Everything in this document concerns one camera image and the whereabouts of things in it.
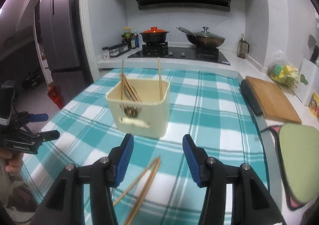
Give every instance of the cutting board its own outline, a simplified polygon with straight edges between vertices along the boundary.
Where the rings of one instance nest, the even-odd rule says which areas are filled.
[[[246,80],[255,94],[265,119],[301,124],[297,112],[276,84],[253,77],[246,77]]]

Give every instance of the black stovetop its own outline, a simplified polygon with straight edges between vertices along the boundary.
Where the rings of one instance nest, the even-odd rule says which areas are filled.
[[[191,59],[191,60],[200,60],[200,61],[208,61],[215,62],[220,64],[230,65],[229,61],[226,57],[218,50],[211,50],[212,53],[216,55],[216,57],[212,57],[211,54],[207,53],[207,49],[203,53],[201,50],[196,50],[195,48],[181,48],[181,47],[168,47],[168,54],[158,54],[158,53],[147,53],[142,50],[128,56],[128,58],[141,58],[141,57],[164,57],[164,58],[179,58],[179,59]]]

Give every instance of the orange pot lid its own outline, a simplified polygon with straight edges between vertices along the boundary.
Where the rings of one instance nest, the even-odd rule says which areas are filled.
[[[146,30],[143,33],[165,33],[165,30],[158,29],[157,27],[151,27],[150,30]]]

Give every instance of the teal plaid tablecloth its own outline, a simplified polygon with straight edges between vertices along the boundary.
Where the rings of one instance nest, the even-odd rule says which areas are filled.
[[[114,69],[68,103],[44,128],[57,129],[59,140],[44,143],[37,155],[24,157],[23,175],[41,202],[63,167],[92,164],[118,146],[124,133],[117,130],[105,94],[120,80]],[[129,78],[158,79],[156,69],[125,69]],[[161,165],[133,224],[197,224],[205,188],[192,181],[183,155],[182,138],[191,134],[197,146],[224,164],[250,163],[267,186],[263,147],[255,122],[239,92],[235,78],[198,71],[163,70],[162,79],[171,84],[171,115],[166,135],[150,139],[134,136],[134,151],[124,181],[115,190],[118,197],[155,157]],[[115,207],[123,224],[147,179]],[[86,223],[91,224],[89,187],[85,186]],[[230,224],[232,190],[227,186],[225,224]]]

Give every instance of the white countertop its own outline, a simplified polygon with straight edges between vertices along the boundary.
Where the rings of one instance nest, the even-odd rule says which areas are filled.
[[[170,46],[176,47],[188,47],[188,44],[169,44]],[[204,61],[197,61],[197,60],[186,60],[186,59],[175,59],[175,58],[161,58],[161,68],[162,69],[178,69],[178,70],[200,70],[200,71],[207,71],[216,74],[223,75],[224,73],[229,73],[229,71],[234,71],[234,77],[236,77],[237,72],[245,78],[246,76],[260,78],[266,81],[271,81],[271,79],[261,72],[258,71],[248,60],[241,59],[237,57],[236,51],[226,49],[226,48],[219,48],[220,51],[224,54],[227,60],[230,63],[229,65],[226,64],[219,64],[219,63],[212,63],[212,62],[204,62]],[[98,68],[101,72],[102,69],[113,69],[113,68],[121,68],[122,60],[124,60],[124,67],[135,67],[135,68],[157,68],[157,59],[156,58],[127,58],[128,56],[134,54],[135,52],[141,50],[141,48],[133,49],[117,58],[111,58],[109,60],[101,60],[98,62]],[[297,96],[293,96],[291,94],[285,93],[288,100],[291,102],[293,107],[295,108],[296,112],[298,113],[302,124],[313,126],[319,130],[319,122],[317,118],[315,118],[309,111],[308,107],[303,105]],[[282,124],[277,121],[266,120],[268,126],[275,125],[275,124]],[[302,215],[309,208],[313,203],[309,202],[303,208],[300,208],[295,211],[290,211],[286,204],[286,196],[284,187],[282,184],[282,207],[281,211],[286,220],[287,225],[299,225],[302,219]]]

